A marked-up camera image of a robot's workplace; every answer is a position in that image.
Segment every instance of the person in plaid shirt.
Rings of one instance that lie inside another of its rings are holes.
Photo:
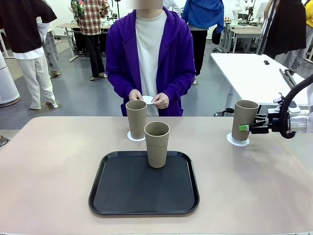
[[[99,37],[101,33],[100,17],[107,16],[109,7],[107,0],[85,0],[84,13],[77,20],[89,52],[92,71],[91,81],[98,77],[107,77],[102,62]]]

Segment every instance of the cup rim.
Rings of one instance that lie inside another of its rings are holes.
[[[163,123],[163,124],[167,125],[167,127],[168,127],[168,132],[166,132],[164,135],[161,135],[161,136],[154,136],[154,135],[151,135],[151,134],[147,133],[146,127],[147,127],[149,124],[155,123],[155,122],[159,122],[159,123]],[[162,136],[166,136],[166,135],[170,132],[170,130],[171,130],[170,126],[169,126],[167,123],[163,122],[163,121],[152,121],[152,122],[149,122],[148,124],[145,125],[145,128],[144,128],[145,133],[146,133],[148,136],[151,136],[151,137],[162,137]]]
[[[237,104],[237,102],[239,102],[239,101],[248,101],[248,102],[251,102],[251,103],[256,104],[257,106],[256,106],[255,108],[246,108],[246,107],[243,107],[243,106]],[[247,100],[247,99],[240,99],[240,100],[237,100],[237,101],[235,102],[235,104],[236,104],[238,107],[243,108],[243,109],[258,109],[258,108],[260,107],[260,105],[259,105],[258,103],[254,102],[254,101],[251,101],[251,100]]]
[[[133,102],[133,101],[141,101],[141,102],[144,102],[144,103],[145,103],[145,107],[143,107],[143,108],[141,108],[141,109],[130,109],[130,108],[128,108],[128,107],[127,107],[127,104],[128,104],[128,103],[131,103],[131,102]],[[145,101],[143,101],[143,100],[140,100],[140,99],[138,99],[138,100],[130,100],[130,101],[128,101],[128,102],[126,103],[125,107],[126,107],[126,109],[132,110],[132,111],[143,110],[143,109],[145,109],[145,108],[147,107],[147,103],[146,103]]]

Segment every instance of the tray rim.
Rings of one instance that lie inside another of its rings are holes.
[[[178,215],[178,214],[189,214],[191,212],[193,212],[199,205],[200,202],[200,196],[199,196],[199,190],[198,190],[198,185],[197,185],[197,181],[196,181],[196,176],[195,176],[195,172],[194,172],[194,168],[193,168],[193,164],[191,159],[188,157],[188,155],[179,152],[179,151],[167,151],[167,156],[171,156],[171,155],[175,155],[175,156],[181,156],[183,158],[186,159],[187,163],[188,163],[188,170],[189,170],[189,175],[191,178],[191,186],[192,186],[192,191],[194,194],[194,198],[195,198],[195,202],[193,204],[193,206],[183,212],[133,212],[133,213],[125,213],[125,212],[116,212],[116,213],[112,213],[112,212],[101,212],[99,210],[96,209],[96,207],[94,206],[94,199],[95,199],[95,195],[96,192],[98,190],[98,185],[99,185],[99,181],[100,178],[99,175],[101,175],[100,173],[102,173],[103,168],[105,166],[105,162],[111,158],[117,157],[119,153],[134,153],[134,154],[147,154],[147,151],[114,151],[111,152],[107,155],[105,155],[101,161],[100,161],[100,165],[98,167],[95,179],[93,181],[92,184],[92,188],[90,191],[90,195],[89,195],[89,199],[88,199],[88,203],[89,203],[89,208],[91,209],[92,212],[94,212],[95,214],[98,215]]]

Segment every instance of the black tray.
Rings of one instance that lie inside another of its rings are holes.
[[[147,152],[113,152],[99,166],[89,196],[100,215],[187,214],[199,204],[190,158],[167,152],[164,167],[149,166]]]

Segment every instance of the blue jacket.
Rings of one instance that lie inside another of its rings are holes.
[[[182,19],[198,28],[217,24],[219,34],[224,29],[224,4],[222,0],[187,0]]]
[[[196,75],[192,36],[188,25],[175,12],[167,14],[161,40],[156,87],[170,100],[166,109],[159,110],[160,116],[182,116],[180,97],[187,94]],[[107,35],[106,72],[115,92],[124,99],[121,105],[126,116],[125,104],[129,93],[137,89],[142,93],[139,59],[136,41],[136,11],[117,20]]]

